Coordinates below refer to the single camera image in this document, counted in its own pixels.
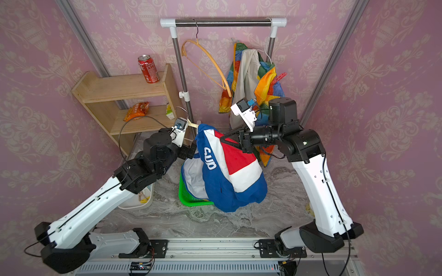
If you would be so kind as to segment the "blue red white jacket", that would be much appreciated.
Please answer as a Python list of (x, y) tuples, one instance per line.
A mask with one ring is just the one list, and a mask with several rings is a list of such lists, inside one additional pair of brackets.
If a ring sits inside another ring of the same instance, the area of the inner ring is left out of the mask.
[(221, 142), (223, 134), (210, 125), (200, 124), (197, 131), (197, 153), (181, 167), (184, 192), (223, 212), (263, 202), (268, 185), (257, 158)]

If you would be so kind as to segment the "rainbow striped jacket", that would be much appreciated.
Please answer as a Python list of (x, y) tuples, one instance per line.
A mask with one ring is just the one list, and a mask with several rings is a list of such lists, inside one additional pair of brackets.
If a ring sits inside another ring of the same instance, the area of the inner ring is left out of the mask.
[(230, 110), (232, 104), (243, 98), (255, 100), (258, 105), (253, 107), (257, 112), (255, 125), (269, 124), (269, 101), (285, 96), (280, 82), (273, 87), (270, 85), (276, 76), (275, 64), (265, 62), (258, 50), (243, 43), (234, 44), (234, 60), (226, 77), (231, 92), (222, 92), (218, 110), (221, 114), (229, 114), (230, 128), (245, 125), (243, 119)]

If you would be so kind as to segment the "red clothespin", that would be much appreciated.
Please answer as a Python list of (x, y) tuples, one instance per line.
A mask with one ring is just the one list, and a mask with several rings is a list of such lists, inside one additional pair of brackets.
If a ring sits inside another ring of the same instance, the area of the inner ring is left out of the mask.
[(276, 83), (280, 82), (286, 75), (287, 75), (287, 73), (284, 72), (281, 75), (278, 75), (278, 76), (274, 77), (274, 79), (270, 83), (270, 85), (273, 87)]

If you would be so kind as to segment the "white wire clothes hanger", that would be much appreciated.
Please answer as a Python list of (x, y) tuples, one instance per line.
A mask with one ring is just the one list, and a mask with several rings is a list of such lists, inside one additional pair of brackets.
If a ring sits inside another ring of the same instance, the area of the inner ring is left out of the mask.
[(269, 37), (267, 41), (267, 46), (264, 50), (260, 50), (265, 56), (267, 57), (266, 62), (272, 64), (272, 53), (273, 53), (273, 47), (275, 43), (275, 38)]

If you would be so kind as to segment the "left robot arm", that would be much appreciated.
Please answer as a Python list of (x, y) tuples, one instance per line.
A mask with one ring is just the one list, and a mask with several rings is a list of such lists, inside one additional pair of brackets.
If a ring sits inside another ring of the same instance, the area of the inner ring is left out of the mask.
[(161, 179), (178, 159), (193, 158), (196, 142), (184, 144), (184, 133), (171, 136), (167, 128), (143, 142), (143, 150), (119, 167), (99, 190), (70, 213), (34, 228), (43, 248), (38, 258), (59, 274), (81, 267), (90, 259), (154, 258), (154, 247), (141, 228), (123, 233), (100, 234), (92, 229), (120, 204), (137, 196)]

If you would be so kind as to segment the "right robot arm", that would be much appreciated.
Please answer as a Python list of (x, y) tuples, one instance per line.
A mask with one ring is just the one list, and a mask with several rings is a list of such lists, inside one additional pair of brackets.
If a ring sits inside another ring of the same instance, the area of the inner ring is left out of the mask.
[(286, 228), (275, 235), (281, 255), (306, 247), (314, 253), (335, 253), (345, 240), (364, 233), (363, 226), (347, 214), (328, 170), (326, 151), (315, 131), (303, 129), (297, 117), (297, 104), (284, 97), (269, 101), (268, 125), (256, 126), (253, 100), (242, 99), (231, 107), (245, 127), (226, 133), (222, 143), (251, 153), (255, 146), (277, 146), (300, 177), (315, 219), (299, 228)]

